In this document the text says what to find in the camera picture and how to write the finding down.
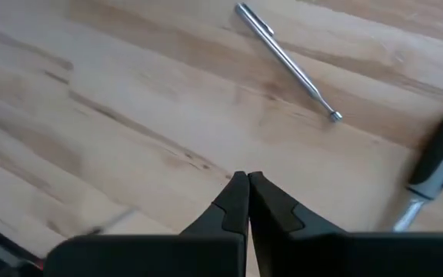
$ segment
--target wooden surface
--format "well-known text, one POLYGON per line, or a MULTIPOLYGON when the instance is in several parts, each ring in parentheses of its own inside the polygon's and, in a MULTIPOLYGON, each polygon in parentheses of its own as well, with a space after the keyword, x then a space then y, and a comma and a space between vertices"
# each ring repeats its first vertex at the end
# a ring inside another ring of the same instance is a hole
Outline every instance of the wooden surface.
MULTIPOLYGON (((109 232, 176 233, 235 170, 349 231, 387 229, 443 116, 443 1, 248 4, 343 123, 234 0, 0 0, 0 232, 45 255, 132 205, 109 232)), ((443 194, 412 229, 443 230, 443 194)))

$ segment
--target screwdriver handle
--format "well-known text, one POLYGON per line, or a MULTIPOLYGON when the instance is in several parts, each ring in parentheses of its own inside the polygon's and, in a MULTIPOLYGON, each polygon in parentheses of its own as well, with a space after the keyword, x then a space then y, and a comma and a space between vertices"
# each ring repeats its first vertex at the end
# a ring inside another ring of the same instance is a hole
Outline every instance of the screwdriver handle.
POLYGON ((443 189, 443 121, 421 154, 408 189, 425 200, 435 199, 443 189))

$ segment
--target metal shaft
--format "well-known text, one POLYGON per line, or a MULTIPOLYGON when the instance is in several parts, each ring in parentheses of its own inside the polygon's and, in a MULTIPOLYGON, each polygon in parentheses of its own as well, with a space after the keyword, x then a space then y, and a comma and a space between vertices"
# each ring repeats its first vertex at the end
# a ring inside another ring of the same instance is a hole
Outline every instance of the metal shaft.
POLYGON ((393 227, 394 232, 403 232, 408 229, 408 227, 415 220, 416 215, 420 212, 421 207, 425 204, 424 199, 418 199, 416 197, 412 197, 409 201, 409 205, 406 208, 403 216, 396 222, 393 227))
POLYGON ((269 50, 276 55, 278 60, 296 77, 298 82, 305 87, 308 94, 315 100, 321 103, 329 112, 333 122, 343 119, 341 114, 335 111, 322 98, 319 90, 312 84, 310 78, 286 55, 281 46, 273 39, 275 34, 273 30, 264 23, 246 4, 238 3, 235 6, 235 11, 244 20, 244 22, 255 32, 255 34, 268 46, 269 50))

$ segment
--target black rubber grip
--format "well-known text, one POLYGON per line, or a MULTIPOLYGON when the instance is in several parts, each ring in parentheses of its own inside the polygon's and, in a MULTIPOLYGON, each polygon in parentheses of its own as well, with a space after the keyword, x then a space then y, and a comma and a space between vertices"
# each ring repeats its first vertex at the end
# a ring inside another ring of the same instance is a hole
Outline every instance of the black rubber grip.
POLYGON ((421 184, 430 178, 443 160, 443 121, 426 145, 420 160, 409 179, 410 185, 421 184))

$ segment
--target wood grain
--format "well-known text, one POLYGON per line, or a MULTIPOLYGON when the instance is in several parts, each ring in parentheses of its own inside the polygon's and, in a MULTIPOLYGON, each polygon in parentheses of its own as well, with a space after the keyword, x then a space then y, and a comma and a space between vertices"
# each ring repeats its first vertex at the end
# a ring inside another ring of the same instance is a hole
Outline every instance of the wood grain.
MULTIPOLYGON (((235 170, 344 229, 390 228, 443 117, 443 2, 249 2, 337 125, 235 3, 0 0, 0 232, 44 255, 133 206, 108 232, 176 233, 235 170)), ((443 194, 412 229, 443 231, 443 194)))

